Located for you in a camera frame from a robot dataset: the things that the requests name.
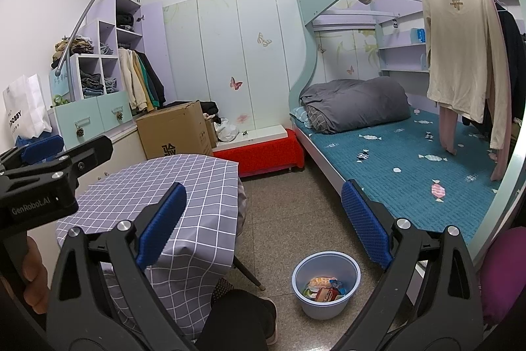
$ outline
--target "gray plaid tablecloth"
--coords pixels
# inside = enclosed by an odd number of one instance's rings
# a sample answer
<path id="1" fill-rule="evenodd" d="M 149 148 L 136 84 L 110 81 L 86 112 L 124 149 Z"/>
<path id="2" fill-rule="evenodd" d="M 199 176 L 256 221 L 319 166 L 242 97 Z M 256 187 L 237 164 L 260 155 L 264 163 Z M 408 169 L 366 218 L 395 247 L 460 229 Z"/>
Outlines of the gray plaid tablecloth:
<path id="1" fill-rule="evenodd" d="M 79 210 L 57 222 L 62 245 L 69 229 L 91 234 L 133 220 L 160 201 L 174 182 L 186 188 L 186 210 L 157 263 L 145 271 L 155 292 L 182 331 L 201 333 L 210 313 L 210 297 L 219 278 L 232 266 L 238 221 L 237 163 L 204 155 L 174 155 L 146 161 L 91 185 L 77 201 Z M 136 328 L 108 263 L 106 283 L 119 316 Z"/>

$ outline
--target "speckled tile floor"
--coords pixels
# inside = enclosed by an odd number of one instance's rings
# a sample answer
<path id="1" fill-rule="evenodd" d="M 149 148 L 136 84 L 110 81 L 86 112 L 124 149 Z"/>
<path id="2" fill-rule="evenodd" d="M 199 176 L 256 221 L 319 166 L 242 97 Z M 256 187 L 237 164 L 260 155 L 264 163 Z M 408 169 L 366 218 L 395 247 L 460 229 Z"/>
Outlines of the speckled tile floor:
<path id="1" fill-rule="evenodd" d="M 310 158 L 303 171 L 271 173 L 243 182 L 248 214 L 236 256 L 267 289 L 257 290 L 237 270 L 231 271 L 227 280 L 275 302 L 280 335 L 270 351 L 329 351 L 361 311 L 382 270 L 367 257 L 339 195 Z M 353 257 L 362 278 L 358 291 L 338 317 L 317 321 L 303 313 L 290 283 L 301 260 L 324 250 Z M 409 309 L 406 303 L 399 316 L 401 322 Z"/>

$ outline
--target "screw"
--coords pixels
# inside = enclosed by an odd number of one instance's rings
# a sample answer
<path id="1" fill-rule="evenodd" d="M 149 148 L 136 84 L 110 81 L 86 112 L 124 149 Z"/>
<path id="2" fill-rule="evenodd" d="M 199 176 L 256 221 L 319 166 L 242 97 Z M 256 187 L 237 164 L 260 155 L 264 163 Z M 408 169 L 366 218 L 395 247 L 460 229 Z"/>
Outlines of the screw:
<path id="1" fill-rule="evenodd" d="M 78 234 L 80 234 L 81 232 L 81 229 L 78 227 L 78 226 L 75 226 L 73 228 L 71 228 L 69 231 L 68 231 L 68 235 L 70 237 L 76 237 Z"/>
<path id="2" fill-rule="evenodd" d="M 119 231 L 127 231 L 128 229 L 130 229 L 132 227 L 132 223 L 129 221 L 129 220 L 121 220 L 118 224 L 117 224 L 117 229 Z"/>
<path id="3" fill-rule="evenodd" d="M 407 219 L 398 219 L 396 224 L 400 229 L 409 229 L 411 227 L 411 222 Z"/>
<path id="4" fill-rule="evenodd" d="M 453 237 L 456 237 L 457 235 L 459 235 L 459 233 L 459 228 L 457 228 L 456 226 L 450 226 L 448 228 L 448 234 L 453 235 Z"/>

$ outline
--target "teal bed sheet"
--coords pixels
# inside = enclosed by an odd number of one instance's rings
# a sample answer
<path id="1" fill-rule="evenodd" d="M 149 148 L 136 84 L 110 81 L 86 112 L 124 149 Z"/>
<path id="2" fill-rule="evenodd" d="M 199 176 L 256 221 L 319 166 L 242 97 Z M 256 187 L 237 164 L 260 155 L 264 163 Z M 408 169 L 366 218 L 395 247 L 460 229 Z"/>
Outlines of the teal bed sheet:
<path id="1" fill-rule="evenodd" d="M 457 154 L 449 154 L 440 146 L 438 115 L 415 112 L 405 121 L 335 135 L 296 125 L 345 180 L 355 179 L 395 218 L 438 232 L 456 225 L 469 242 L 500 185 L 490 181 L 494 155 L 477 129 L 462 123 Z"/>

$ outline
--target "cardboard box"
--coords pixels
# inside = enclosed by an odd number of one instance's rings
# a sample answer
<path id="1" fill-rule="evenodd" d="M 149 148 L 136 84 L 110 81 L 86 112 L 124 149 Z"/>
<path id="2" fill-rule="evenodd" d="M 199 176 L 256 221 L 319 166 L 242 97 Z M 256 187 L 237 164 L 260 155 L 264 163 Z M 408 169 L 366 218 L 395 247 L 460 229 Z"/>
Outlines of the cardboard box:
<path id="1" fill-rule="evenodd" d="M 198 101 L 158 110 L 136 122 L 148 159 L 176 154 L 214 156 Z"/>
<path id="2" fill-rule="evenodd" d="M 210 145 L 212 146 L 212 149 L 215 149 L 217 147 L 217 133 L 214 122 L 211 119 L 205 122 L 206 130 L 208 131 L 208 138 L 210 139 Z"/>

